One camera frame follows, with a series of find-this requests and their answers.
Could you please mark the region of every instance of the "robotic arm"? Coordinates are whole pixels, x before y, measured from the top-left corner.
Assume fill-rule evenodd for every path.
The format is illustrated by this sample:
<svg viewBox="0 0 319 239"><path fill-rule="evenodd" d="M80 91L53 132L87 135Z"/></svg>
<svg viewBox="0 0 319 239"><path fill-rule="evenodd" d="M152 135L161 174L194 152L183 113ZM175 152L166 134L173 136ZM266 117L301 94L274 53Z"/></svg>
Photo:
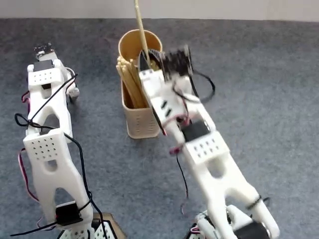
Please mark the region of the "robotic arm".
<svg viewBox="0 0 319 239"><path fill-rule="evenodd" d="M71 141L76 142L72 138L66 101L66 96L73 102L79 95L74 82L76 75L73 70L64 67L50 43L35 48L35 51L38 61L27 68L30 94L27 124L17 122L20 126L26 126L23 144L32 166L35 200L41 205L49 225L64 230L60 238L102 238L105 228L101 224L96 234L91 226L92 194L84 173L82 179L74 166L67 145ZM58 128L42 126L49 115L58 118ZM55 192L59 188L64 189L73 201L56 205ZM106 236L115 238L112 230L108 230Z"/></svg>
<svg viewBox="0 0 319 239"><path fill-rule="evenodd" d="M199 229L208 239L278 238L279 228L274 218L239 170L199 98L191 94L192 65L188 47L163 54L161 66L162 70L140 72L141 84L159 126L174 136L177 148L205 196L206 216L212 224L205 223L199 215ZM222 176L213 177L208 167L215 167ZM227 207L227 196L251 209L254 220L234 206Z"/></svg>

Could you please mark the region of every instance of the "red wire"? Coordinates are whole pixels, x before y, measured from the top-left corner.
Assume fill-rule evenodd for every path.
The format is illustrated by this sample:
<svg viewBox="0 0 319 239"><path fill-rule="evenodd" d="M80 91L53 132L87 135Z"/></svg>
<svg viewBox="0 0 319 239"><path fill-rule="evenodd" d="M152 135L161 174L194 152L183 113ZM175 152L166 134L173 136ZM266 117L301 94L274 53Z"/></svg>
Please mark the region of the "red wire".
<svg viewBox="0 0 319 239"><path fill-rule="evenodd" d="M25 92L22 96L21 96L21 101L22 103L27 102L28 103L28 113L30 113L30 98L25 98L28 94L30 93L30 91Z"/></svg>
<svg viewBox="0 0 319 239"><path fill-rule="evenodd" d="M23 160L22 160L22 155L21 155L22 152L24 152L24 151L25 151L25 148L22 148L22 149L20 150L20 153L18 154L18 162L19 162L21 174L22 174L22 176L23 176L24 183L25 183L25 187L26 187L26 190L27 190L29 196L30 196L33 200L39 202L38 198L37 198L37 197L30 191L30 189L29 189L29 180L28 180L28 176L27 176L27 174L26 174L25 168L24 168L24 164L23 164Z"/></svg>

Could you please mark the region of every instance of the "wall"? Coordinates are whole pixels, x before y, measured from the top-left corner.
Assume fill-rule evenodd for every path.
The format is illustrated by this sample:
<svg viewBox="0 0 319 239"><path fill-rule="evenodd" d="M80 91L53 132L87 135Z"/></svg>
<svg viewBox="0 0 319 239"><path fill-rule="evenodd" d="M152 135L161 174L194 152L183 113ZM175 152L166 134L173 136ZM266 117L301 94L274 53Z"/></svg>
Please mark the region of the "wall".
<svg viewBox="0 0 319 239"><path fill-rule="evenodd" d="M139 2L145 18L319 21L319 0ZM0 17L132 18L135 13L133 0L0 0Z"/></svg>

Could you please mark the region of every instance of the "cable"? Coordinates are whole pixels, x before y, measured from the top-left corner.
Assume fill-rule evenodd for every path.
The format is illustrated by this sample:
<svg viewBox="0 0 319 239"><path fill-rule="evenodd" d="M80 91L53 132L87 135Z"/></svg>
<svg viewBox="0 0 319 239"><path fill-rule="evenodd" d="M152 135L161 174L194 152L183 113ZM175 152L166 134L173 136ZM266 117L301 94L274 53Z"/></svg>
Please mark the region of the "cable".
<svg viewBox="0 0 319 239"><path fill-rule="evenodd" d="M210 101L210 100L213 98L213 96L215 95L215 92L216 92L215 84L214 84L214 82L211 80L211 78L210 78L209 76L206 76L205 74L203 74L203 73L201 73L201 72L199 72L199 71L197 71L197 70L194 70L194 69L193 69L193 73L194 73L195 75L200 75L200 76L204 77L204 78L210 83L210 85L211 85L211 92L210 92L210 94L209 94L208 96L204 97L204 98L200 98L200 101L201 101L202 103L207 103L207 102ZM195 94L195 93L197 93L197 91L196 91L194 82L193 82L193 84L192 84L192 81L193 81L193 79L190 78L190 83L191 83L191 85L192 85L192 89L193 89L194 94Z"/></svg>
<svg viewBox="0 0 319 239"><path fill-rule="evenodd" d="M211 80L211 78L210 78L209 76L206 76L206 75L204 75L203 73L200 73L200 72L198 72L198 71L196 71L196 70L193 70L193 73L194 73L195 75L200 75L200 76L204 77L204 78L207 79L208 82L210 83L212 90L211 90L211 93L210 93L208 96L206 96L206 97L204 97L204 98L199 98L198 93L197 93L197 90L196 90L196 87L195 87L195 85L194 85L194 81L193 81L193 79L192 79L191 76L189 76L190 84L191 84L191 87L192 87L192 90L193 90L195 96L197 96L197 97L199 98L199 100L190 99L190 98L186 97L184 94L178 92L178 91L175 89L176 82L173 83L172 90L173 90L173 92L174 92L176 95L178 95L178 96L181 97L183 100L186 100L186 101L188 101L188 102L197 103L197 104L198 104L198 103L203 103L203 104L204 104L204 103L207 103L207 102L210 101L210 100L213 98L213 96L215 95L215 92L216 92L215 84L213 83L213 81Z"/></svg>
<svg viewBox="0 0 319 239"><path fill-rule="evenodd" d="M68 72L70 72L71 77L74 77L74 76L75 76L75 72L74 72L71 68L65 67L65 69L66 69ZM71 86L73 83L75 83L75 79L76 79L76 77L74 78L74 81L73 81L72 83L70 83L70 84L66 87L66 89L65 89L65 94L68 92L68 89L70 88L70 86Z"/></svg>
<svg viewBox="0 0 319 239"><path fill-rule="evenodd" d="M42 226L42 227L37 228L37 229L30 230L30 231L27 231L27 232L11 234L10 237L23 236L23 235L27 235L27 234L30 234L30 233L38 232L38 231L41 231L43 229L52 227L52 226L54 226L56 224L57 224L56 222L53 222L53 223L50 223L48 225Z"/></svg>
<svg viewBox="0 0 319 239"><path fill-rule="evenodd" d="M28 176L26 174L26 171L25 171L25 168L24 168L24 164L23 164L23 160L22 160L22 152L25 151L25 148L22 148L20 150L20 153L18 154L18 162L19 162L19 167L20 167L20 171L21 171L21 174L23 176L23 179L24 179L24 183L25 183L25 188L26 188L26 191L28 193L28 195L30 196L30 198L32 198L34 201L36 202L39 202L38 198L30 191L29 189L29 181L28 181Z"/></svg>
<svg viewBox="0 0 319 239"><path fill-rule="evenodd" d="M34 119L34 117L41 111L41 109L43 109L43 107L66 85L68 84L70 81L72 81L73 79L75 79L77 77L78 74L75 74L74 76L72 76L69 80L67 80L66 82L64 82L59 89L56 90L56 92L54 92L54 94L52 96L50 96L50 98L37 110L37 112L32 116L31 120Z"/></svg>
<svg viewBox="0 0 319 239"><path fill-rule="evenodd" d="M176 154L176 161L178 163L178 167L180 169L180 172L181 172L181 175L183 176L183 181L184 181L184 185L185 185L185 192L186 192L186 198L185 200L187 201L188 200L188 186L187 186L187 182L186 182L186 179L185 179L185 175L184 175L184 172L183 172L183 169L181 168L181 165L179 163L179 160L178 160L178 154ZM186 202L183 202L180 206L180 211L182 214L184 214L184 205L185 205Z"/></svg>

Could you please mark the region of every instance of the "beige plastic cup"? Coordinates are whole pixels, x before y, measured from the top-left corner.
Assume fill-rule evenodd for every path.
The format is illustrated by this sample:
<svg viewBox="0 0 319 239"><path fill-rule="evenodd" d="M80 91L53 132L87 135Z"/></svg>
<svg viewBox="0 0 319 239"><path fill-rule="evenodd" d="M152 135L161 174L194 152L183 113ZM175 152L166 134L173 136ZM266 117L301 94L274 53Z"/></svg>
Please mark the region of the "beige plastic cup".
<svg viewBox="0 0 319 239"><path fill-rule="evenodd" d="M149 49L162 51L160 39L152 32L144 30L145 38ZM119 55L125 60L133 59L135 65L142 50L140 30L135 29L125 33L119 41ZM127 122L128 135L131 138L151 138L159 134L160 128L153 115L151 108L131 109L131 98L121 81L122 105Z"/></svg>

